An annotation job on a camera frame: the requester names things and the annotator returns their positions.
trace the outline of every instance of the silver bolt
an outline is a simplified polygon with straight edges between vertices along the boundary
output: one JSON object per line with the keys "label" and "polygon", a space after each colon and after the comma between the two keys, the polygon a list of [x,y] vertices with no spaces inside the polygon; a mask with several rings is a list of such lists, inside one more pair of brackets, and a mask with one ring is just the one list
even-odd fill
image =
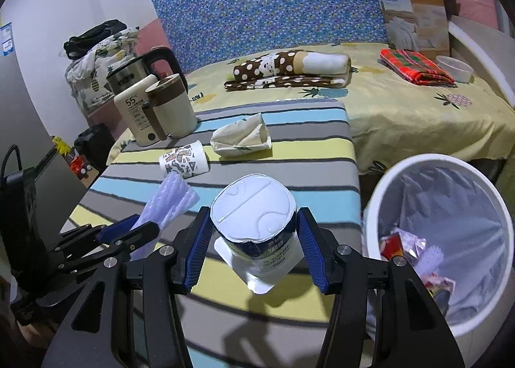
{"label": "silver bolt", "polygon": [[115,257],[111,256],[110,258],[107,258],[107,259],[104,261],[104,266],[105,266],[106,268],[112,268],[112,267],[114,267],[117,263],[118,263],[118,259],[116,259]]}
{"label": "silver bolt", "polygon": [[398,267],[404,267],[406,266],[406,259],[404,259],[402,256],[394,256],[393,263]]}
{"label": "silver bolt", "polygon": [[352,247],[351,246],[348,246],[346,244],[341,244],[339,245],[337,248],[336,248],[336,251],[340,254],[340,255],[350,255],[351,252],[352,252]]}
{"label": "silver bolt", "polygon": [[173,253],[173,246],[170,246],[170,245],[164,245],[163,247],[161,247],[161,249],[159,249],[159,253],[163,256],[168,256],[168,255],[171,255]]}

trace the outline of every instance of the red plaid cloth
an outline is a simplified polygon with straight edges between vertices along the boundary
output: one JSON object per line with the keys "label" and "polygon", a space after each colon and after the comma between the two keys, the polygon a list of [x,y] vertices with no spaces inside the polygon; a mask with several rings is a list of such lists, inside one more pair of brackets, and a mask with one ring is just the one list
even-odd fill
{"label": "red plaid cloth", "polygon": [[415,85],[456,86],[454,79],[420,53],[383,49],[380,52],[380,60]]}

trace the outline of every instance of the yellow bed sheet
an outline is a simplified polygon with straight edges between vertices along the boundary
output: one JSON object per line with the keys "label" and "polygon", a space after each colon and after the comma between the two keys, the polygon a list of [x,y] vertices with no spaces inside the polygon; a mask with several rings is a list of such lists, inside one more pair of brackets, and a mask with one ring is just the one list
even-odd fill
{"label": "yellow bed sheet", "polygon": [[515,215],[515,113],[481,78],[457,88],[416,86],[377,62],[379,43],[302,46],[346,53],[357,72],[346,89],[269,88],[226,92],[236,62],[269,50],[204,66],[187,76],[195,111],[301,97],[334,97],[346,106],[360,173],[380,162],[390,168],[420,153],[442,153],[464,161],[507,159],[498,187]]}

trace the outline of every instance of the striped tablecloth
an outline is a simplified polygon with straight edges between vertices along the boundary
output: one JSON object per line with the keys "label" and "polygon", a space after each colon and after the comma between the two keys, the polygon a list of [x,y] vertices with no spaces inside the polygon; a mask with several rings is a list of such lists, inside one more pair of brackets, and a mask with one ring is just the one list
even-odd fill
{"label": "striped tablecloth", "polygon": [[[210,147],[214,130],[261,112],[272,138],[272,153],[262,151],[226,161]],[[187,182],[200,201],[165,229],[171,241],[200,207],[210,206],[227,184],[250,174],[277,179],[309,207],[321,227],[340,241],[361,248],[360,194],[347,112],[341,102],[317,98],[264,102],[197,113],[197,130],[180,140],[150,148],[130,143],[91,186],[70,215],[65,229],[109,224],[140,213],[163,174],[158,158],[171,147],[200,140],[210,172]],[[313,285],[305,262],[268,294],[255,295],[221,260],[213,236],[200,280],[192,293],[179,296],[182,326],[195,368],[228,366],[313,367],[325,334],[332,297]],[[144,359],[144,347],[141,350]]]}

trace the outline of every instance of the brown lid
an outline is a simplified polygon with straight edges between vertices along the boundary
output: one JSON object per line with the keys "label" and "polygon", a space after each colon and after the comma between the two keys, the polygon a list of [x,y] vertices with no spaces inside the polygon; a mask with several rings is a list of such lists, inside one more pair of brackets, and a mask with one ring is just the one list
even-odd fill
{"label": "brown lid", "polygon": [[178,73],[154,83],[145,90],[153,106],[166,104],[186,92],[181,76]]}

